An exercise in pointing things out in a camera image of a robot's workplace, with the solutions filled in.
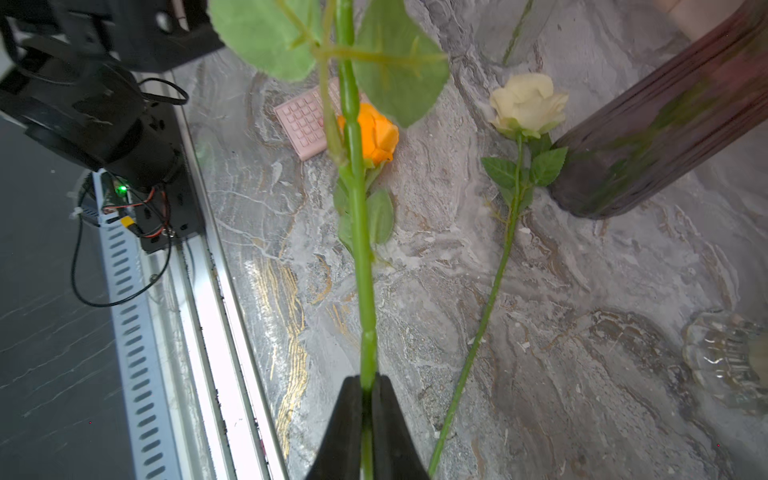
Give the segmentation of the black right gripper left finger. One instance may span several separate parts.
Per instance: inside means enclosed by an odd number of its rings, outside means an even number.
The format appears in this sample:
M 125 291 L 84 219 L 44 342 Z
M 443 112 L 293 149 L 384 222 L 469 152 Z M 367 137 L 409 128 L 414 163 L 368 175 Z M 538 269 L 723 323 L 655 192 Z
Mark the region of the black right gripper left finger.
M 360 478 L 362 421 L 360 379 L 358 376 L 346 377 L 306 480 Z

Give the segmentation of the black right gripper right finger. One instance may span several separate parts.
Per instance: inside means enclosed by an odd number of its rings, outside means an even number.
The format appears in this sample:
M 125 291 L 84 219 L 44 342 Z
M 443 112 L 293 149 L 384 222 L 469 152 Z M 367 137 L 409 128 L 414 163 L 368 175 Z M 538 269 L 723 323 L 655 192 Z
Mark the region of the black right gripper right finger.
M 371 394 L 373 472 L 376 480 L 429 480 L 391 380 L 377 374 Z

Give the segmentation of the orange rose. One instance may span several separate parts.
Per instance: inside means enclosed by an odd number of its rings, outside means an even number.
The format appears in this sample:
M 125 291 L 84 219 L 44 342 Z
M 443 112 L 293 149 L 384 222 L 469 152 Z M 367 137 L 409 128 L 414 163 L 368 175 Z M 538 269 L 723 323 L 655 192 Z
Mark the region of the orange rose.
M 394 152 L 399 143 L 399 130 L 369 103 L 360 105 L 358 123 L 361 127 L 365 166 L 369 238 L 372 245 L 382 245 L 390 239 L 394 227 L 395 215 L 391 193 L 386 188 L 378 188 L 373 193 L 369 190 L 383 168 L 394 159 Z M 333 201 L 339 214 L 338 238 L 352 254 L 352 224 L 348 213 L 348 191 L 342 178 L 337 181 Z
M 424 117 L 449 77 L 446 54 L 401 1 L 371 1 L 362 17 L 351 1 L 212 1 L 207 14 L 219 39 L 240 59 L 278 80 L 318 76 L 322 96 L 336 70 L 340 100 L 323 103 L 328 152 L 348 191 L 361 325 L 363 393 L 361 474 L 373 472 L 371 394 L 378 370 L 373 252 L 369 238 L 360 105 L 369 100 L 408 127 Z

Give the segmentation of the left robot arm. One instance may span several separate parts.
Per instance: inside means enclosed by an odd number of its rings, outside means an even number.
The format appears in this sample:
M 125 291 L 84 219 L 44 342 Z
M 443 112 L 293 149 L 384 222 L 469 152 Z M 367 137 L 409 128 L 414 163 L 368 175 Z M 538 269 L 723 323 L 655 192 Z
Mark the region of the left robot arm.
M 204 1 L 5 1 L 2 114 L 60 157 L 105 171 L 103 212 L 155 252 L 204 229 L 176 110 L 147 85 L 218 50 Z

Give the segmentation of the orange rose on table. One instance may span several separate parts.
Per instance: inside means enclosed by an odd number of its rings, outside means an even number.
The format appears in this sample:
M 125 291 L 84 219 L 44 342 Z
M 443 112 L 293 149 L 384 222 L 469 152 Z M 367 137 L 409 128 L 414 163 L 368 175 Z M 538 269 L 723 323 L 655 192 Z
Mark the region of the orange rose on table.
M 373 193 L 369 190 L 383 168 L 394 159 L 394 152 L 399 143 L 399 130 L 369 103 L 360 105 L 358 123 L 361 127 L 365 166 L 369 238 L 372 245 L 382 245 L 390 239 L 394 227 L 395 215 L 391 193 L 386 188 L 378 188 Z M 348 213 L 348 191 L 342 178 L 337 181 L 333 201 L 339 214 L 338 238 L 352 254 L 352 224 Z

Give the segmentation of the pink calculator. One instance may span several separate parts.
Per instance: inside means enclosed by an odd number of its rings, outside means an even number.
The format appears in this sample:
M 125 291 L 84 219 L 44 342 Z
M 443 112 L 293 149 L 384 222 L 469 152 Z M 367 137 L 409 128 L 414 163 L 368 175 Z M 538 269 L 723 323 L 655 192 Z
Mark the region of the pink calculator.
M 327 149 L 323 104 L 318 86 L 277 105 L 274 113 L 301 161 Z

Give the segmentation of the yellow ruffled vase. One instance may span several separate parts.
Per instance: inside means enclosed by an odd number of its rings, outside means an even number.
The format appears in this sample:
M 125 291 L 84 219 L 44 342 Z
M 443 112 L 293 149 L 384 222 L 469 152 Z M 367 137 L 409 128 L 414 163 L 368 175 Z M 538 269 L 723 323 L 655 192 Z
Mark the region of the yellow ruffled vase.
M 694 316 L 682 355 L 697 384 L 722 405 L 767 415 L 767 327 L 727 310 Z

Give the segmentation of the clear glass vase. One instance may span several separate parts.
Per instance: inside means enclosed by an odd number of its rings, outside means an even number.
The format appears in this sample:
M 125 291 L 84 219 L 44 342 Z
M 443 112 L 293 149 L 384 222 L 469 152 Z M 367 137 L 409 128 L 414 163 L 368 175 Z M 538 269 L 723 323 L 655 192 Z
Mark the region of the clear glass vase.
M 503 67 L 525 61 L 558 4 L 557 0 L 489 1 L 476 30 L 481 56 Z

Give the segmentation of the dark purple glass vase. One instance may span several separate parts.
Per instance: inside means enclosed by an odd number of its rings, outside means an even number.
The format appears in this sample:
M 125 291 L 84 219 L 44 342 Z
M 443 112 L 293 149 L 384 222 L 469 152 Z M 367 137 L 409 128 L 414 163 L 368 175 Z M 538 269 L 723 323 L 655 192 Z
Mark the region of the dark purple glass vase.
M 620 215 L 767 119 L 767 4 L 743 1 L 702 38 L 564 134 L 549 186 L 582 218 Z

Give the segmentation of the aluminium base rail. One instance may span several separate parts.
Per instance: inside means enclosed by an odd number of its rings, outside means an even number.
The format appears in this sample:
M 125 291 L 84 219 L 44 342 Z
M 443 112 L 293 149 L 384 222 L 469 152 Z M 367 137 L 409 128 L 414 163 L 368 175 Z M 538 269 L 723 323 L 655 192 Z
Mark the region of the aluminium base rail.
M 285 479 L 291 422 L 280 288 L 262 249 L 282 239 L 270 196 L 288 168 L 260 152 L 249 71 L 206 62 L 165 73 L 202 230 L 141 259 L 119 227 L 102 245 L 129 261 L 134 285 L 159 283 L 112 311 L 140 478 Z

